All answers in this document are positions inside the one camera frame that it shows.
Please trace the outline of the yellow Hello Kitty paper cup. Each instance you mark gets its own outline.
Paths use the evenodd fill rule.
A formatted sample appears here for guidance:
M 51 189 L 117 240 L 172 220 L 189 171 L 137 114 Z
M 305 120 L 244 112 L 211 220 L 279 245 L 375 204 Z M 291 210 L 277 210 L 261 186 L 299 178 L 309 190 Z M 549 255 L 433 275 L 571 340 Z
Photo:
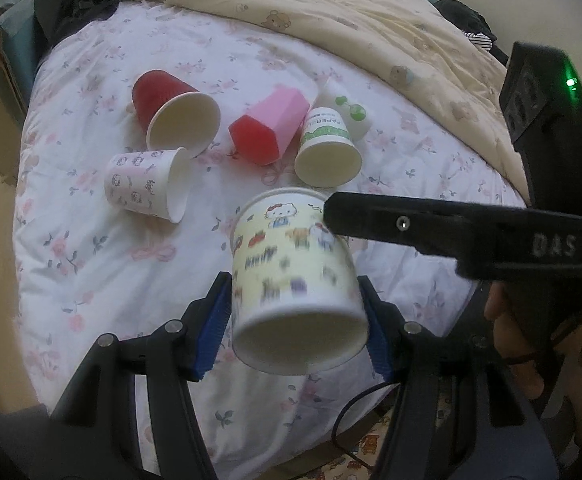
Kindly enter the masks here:
M 302 376 L 355 358 L 369 335 L 353 259 L 307 188 L 255 196 L 230 235 L 231 340 L 245 365 Z

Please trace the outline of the green white paper cup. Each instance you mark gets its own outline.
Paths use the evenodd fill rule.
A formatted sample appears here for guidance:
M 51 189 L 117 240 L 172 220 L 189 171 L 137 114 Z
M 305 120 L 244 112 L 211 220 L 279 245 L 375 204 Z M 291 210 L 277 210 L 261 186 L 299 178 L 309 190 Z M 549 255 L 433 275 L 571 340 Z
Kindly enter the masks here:
M 312 108 L 305 118 L 294 159 L 297 177 L 313 188 L 337 188 L 357 177 L 363 158 L 339 112 Z

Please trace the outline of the white green-dotted paper cup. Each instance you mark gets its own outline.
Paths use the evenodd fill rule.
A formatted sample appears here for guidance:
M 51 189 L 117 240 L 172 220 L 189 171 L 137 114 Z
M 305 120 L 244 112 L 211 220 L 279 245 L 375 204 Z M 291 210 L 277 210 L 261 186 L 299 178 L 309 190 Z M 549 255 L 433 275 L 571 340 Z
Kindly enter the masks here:
M 333 78 L 327 79 L 320 87 L 314 106 L 328 107 L 338 112 L 354 142 L 361 142 L 373 125 L 370 108 Z

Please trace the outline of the pink hexagonal plastic cup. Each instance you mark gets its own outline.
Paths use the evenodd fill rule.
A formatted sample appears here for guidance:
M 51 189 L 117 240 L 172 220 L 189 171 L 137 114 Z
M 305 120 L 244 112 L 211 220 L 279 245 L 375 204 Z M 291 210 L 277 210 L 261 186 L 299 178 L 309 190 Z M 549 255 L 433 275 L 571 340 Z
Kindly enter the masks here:
M 279 87 L 229 125 L 237 153 L 259 166 L 281 159 L 309 110 L 300 90 Z

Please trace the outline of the pink patterned paper cup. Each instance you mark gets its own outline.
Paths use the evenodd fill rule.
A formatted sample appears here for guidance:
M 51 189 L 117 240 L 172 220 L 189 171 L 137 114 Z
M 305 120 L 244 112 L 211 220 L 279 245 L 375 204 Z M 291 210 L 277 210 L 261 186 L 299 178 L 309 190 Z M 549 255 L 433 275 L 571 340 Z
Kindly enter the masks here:
M 104 188 L 112 206 L 172 223 L 183 220 L 192 187 L 192 161 L 184 148 L 116 154 Z

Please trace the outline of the red paper cup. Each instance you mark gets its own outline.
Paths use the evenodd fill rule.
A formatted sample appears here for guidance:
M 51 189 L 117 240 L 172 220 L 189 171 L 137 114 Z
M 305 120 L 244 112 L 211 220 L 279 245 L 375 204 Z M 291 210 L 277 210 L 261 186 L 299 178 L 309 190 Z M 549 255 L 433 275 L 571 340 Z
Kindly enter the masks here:
M 221 125 L 221 110 L 206 93 L 165 70 L 149 70 L 134 83 L 132 102 L 147 148 L 184 148 L 191 157 L 202 154 Z

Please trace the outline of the cream bear-print duvet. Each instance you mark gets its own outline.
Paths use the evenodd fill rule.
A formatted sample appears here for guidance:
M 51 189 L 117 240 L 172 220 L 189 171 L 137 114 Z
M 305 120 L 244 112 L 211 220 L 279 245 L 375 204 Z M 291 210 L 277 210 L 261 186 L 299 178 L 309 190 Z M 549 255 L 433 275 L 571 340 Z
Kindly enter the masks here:
M 389 84 L 530 196 L 499 91 L 506 70 L 428 0 L 157 0 L 302 39 Z

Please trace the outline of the white floral bed sheet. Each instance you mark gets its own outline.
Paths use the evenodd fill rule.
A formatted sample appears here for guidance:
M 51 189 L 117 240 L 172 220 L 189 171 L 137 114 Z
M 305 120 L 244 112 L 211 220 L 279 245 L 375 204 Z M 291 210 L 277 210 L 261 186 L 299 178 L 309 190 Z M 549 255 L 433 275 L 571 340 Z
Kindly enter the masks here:
M 221 129 L 195 159 L 183 222 L 111 207 L 108 160 L 145 138 L 132 85 L 166 70 L 209 93 Z M 228 125 L 276 87 L 308 100 L 337 80 L 376 114 L 361 143 L 364 167 L 344 190 L 520 207 L 495 169 L 390 86 L 331 53 L 266 28 L 148 3 L 121 3 L 54 47 L 37 72 L 23 129 L 14 215 L 18 325 L 38 400 L 51 410 L 98 335 L 152 333 L 204 296 L 230 269 L 228 237 L 240 206 L 269 188 L 303 185 L 295 146 L 258 167 L 233 148 Z M 356 268 L 408 320 L 448 330 L 473 292 L 455 263 L 413 249 L 352 240 Z M 381 379 L 368 354 L 307 377 L 262 374 L 240 363 L 225 336 L 213 370 L 191 386 L 221 479 L 256 478 L 329 439 L 335 417 Z

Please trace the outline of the teal orange headboard cushion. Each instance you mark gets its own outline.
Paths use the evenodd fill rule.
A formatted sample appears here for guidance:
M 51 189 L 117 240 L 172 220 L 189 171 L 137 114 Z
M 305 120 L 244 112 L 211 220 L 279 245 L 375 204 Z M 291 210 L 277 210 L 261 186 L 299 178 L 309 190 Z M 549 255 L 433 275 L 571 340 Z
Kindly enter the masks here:
M 34 0 L 0 0 L 0 99 L 17 124 L 26 118 L 45 49 Z

